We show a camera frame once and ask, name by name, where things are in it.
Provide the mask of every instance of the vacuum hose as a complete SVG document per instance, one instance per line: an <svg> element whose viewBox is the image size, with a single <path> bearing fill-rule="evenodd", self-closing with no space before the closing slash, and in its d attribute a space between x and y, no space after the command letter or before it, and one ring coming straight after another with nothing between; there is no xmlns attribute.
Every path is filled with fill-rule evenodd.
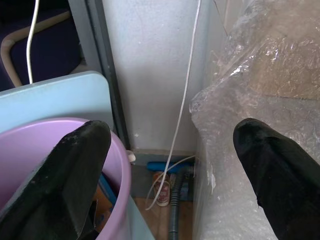
<svg viewBox="0 0 320 240"><path fill-rule="evenodd" d="M192 166L181 168L176 176L172 189L170 204L169 240L178 240L180 191L184 178L194 173Z"/></svg>

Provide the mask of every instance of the purple bucket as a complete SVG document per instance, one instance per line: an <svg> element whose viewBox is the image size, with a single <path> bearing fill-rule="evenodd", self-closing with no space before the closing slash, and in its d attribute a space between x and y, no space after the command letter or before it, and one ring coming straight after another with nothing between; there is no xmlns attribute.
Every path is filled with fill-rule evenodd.
<svg viewBox="0 0 320 240"><path fill-rule="evenodd" d="M0 209L58 141L86 121L80 118L47 119L0 134ZM111 138L103 172L118 191L118 198L97 240L130 240L127 204L131 166L119 138L114 133Z"/></svg>

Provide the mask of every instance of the light blue board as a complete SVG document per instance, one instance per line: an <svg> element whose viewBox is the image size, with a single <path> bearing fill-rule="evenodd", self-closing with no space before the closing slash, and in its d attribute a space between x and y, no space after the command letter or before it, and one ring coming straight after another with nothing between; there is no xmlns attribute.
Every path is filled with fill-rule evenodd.
<svg viewBox="0 0 320 240"><path fill-rule="evenodd" d="M107 80L87 71L0 92L0 133L57 117L102 120L113 129ZM131 197L127 211L132 240L155 240Z"/></svg>

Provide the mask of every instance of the gray metal frame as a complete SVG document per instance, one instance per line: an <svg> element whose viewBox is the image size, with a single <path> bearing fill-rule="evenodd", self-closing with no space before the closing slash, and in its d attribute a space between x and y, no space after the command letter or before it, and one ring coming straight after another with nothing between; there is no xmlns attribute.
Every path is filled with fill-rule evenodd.
<svg viewBox="0 0 320 240"><path fill-rule="evenodd" d="M115 130L130 149L102 0L68 0L86 64L109 83Z"/></svg>

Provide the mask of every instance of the white wall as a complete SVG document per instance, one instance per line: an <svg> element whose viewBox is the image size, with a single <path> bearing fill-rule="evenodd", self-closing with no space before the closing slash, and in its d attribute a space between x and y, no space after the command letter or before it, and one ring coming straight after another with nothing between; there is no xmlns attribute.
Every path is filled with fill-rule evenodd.
<svg viewBox="0 0 320 240"><path fill-rule="evenodd" d="M103 0L129 138L134 149L169 150L184 90L198 0ZM226 36L227 0L202 0L187 102L175 149L194 152L192 97Z"/></svg>

